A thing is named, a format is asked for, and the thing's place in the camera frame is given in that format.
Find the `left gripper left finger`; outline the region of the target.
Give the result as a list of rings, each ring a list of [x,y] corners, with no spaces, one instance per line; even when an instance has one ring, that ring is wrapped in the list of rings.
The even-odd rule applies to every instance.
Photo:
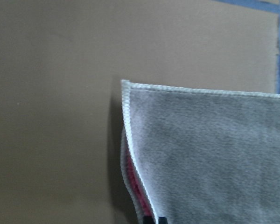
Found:
[[[144,216],[143,217],[143,224],[153,224],[152,216]]]

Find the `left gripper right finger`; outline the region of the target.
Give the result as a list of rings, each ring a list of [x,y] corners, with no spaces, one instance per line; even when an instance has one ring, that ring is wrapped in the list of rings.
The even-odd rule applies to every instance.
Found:
[[[166,217],[158,217],[158,224],[168,224]]]

